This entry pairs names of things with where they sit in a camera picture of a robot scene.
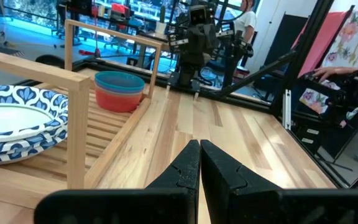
wooden dish rack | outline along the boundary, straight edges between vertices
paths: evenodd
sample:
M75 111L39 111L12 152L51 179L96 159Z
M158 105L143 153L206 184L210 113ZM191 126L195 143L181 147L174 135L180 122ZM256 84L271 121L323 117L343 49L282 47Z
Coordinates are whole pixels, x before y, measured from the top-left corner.
M132 113L101 109L94 76L72 72L73 26L85 27L156 48L149 91ZM46 195L63 189L92 189L147 111L153 95L162 44L113 30L65 21L65 70L0 53L0 70L42 82L37 88L68 96L68 138L29 159L0 166L0 201L35 208Z

stacked bowls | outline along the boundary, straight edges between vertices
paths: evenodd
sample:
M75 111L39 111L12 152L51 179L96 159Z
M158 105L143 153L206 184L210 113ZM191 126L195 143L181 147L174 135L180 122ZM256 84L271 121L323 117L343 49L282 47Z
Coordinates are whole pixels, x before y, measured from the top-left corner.
M50 90L0 85L0 164L34 156L67 138L68 98Z
M98 105L119 113L136 109L145 86L141 78L124 72L99 72L94 82Z

hand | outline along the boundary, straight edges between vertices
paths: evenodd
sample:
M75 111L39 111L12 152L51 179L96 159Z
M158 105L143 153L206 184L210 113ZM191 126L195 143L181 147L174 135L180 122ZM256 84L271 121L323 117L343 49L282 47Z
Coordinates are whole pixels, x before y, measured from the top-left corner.
M324 81L331 75L350 75L351 73L357 71L358 68L347 68L347 67L324 67L317 68L314 71L316 72L314 77L321 77L320 81Z

white shirt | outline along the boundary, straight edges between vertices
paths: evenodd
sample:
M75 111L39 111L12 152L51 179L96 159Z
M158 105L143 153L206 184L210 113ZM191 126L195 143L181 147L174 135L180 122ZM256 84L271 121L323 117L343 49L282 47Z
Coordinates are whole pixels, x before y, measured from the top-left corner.
M254 29L256 27L256 14L254 11L246 12L240 18L234 21L235 33L238 30L241 30L242 31L241 36L244 36L246 34L246 27L249 26L251 26Z

red bowl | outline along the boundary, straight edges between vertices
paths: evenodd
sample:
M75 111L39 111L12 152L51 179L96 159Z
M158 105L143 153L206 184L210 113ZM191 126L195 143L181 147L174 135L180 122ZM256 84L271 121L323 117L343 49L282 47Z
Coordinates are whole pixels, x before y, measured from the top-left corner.
M137 95L114 95L111 92L104 91L103 89L95 86L96 102L98 105L109 111L125 113L136 109L142 98L143 92Z

